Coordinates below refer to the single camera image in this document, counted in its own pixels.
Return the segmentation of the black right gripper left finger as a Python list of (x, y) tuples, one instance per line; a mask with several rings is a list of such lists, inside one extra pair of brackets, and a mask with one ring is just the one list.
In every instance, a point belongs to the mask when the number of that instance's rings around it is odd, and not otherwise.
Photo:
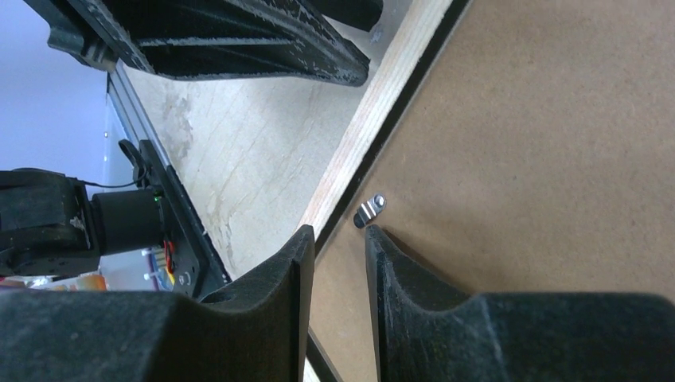
[(4, 381), (300, 381), (314, 230), (194, 300), (175, 292), (1, 295)]

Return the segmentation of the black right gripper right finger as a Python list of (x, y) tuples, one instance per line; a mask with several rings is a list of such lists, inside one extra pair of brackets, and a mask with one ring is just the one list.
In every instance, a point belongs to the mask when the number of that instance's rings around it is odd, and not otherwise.
[(674, 305), (656, 294), (466, 294), (365, 231), (381, 381), (671, 381)]

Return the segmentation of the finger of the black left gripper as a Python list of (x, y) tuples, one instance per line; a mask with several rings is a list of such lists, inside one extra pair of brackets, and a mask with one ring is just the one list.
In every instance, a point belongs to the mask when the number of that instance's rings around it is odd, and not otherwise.
[(48, 46), (112, 71), (118, 61), (171, 80), (292, 76), (350, 87), (368, 57), (309, 1), (31, 1)]
[(370, 31), (380, 20), (383, 0), (310, 0), (322, 15), (353, 28)]

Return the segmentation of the wooden picture frame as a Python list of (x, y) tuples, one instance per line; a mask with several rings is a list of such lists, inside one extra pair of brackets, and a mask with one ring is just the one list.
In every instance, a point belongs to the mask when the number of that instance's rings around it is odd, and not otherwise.
[(317, 236), (306, 381), (377, 378), (364, 233), (353, 215), (378, 192), (367, 186), (373, 163), (468, 7), (387, 1), (378, 22), (355, 35), (371, 56), (369, 82), (301, 219)]

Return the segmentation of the brown cardboard backing board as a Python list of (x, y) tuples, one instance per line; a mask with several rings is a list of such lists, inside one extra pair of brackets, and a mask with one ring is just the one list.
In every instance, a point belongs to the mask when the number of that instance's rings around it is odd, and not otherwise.
[(674, 4), (474, 1), (326, 242), (310, 326), (377, 379), (356, 207), (469, 292), (674, 296)]

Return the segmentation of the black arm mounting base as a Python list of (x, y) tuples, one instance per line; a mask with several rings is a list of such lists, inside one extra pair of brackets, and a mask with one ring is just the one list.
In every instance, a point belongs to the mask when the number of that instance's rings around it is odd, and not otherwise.
[(205, 231), (196, 209), (174, 168), (162, 162), (154, 145), (119, 141), (120, 150), (133, 166), (139, 189), (150, 190), (162, 211), (165, 234), (150, 261), (158, 285), (196, 300), (232, 281)]

